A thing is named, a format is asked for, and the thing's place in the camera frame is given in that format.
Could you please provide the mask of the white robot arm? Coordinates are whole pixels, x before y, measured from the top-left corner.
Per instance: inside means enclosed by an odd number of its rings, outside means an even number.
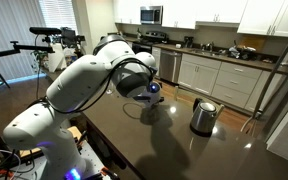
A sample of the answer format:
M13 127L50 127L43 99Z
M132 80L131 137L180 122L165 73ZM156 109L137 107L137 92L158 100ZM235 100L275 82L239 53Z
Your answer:
M148 89L157 71L148 52L135 53L119 35L103 37L91 55L78 58L48 87L45 98L34 102L3 130L6 143L17 150L42 150L46 161L38 180L75 180L87 176L88 160L78 151L73 135L61 124L80 111L105 85L133 98Z

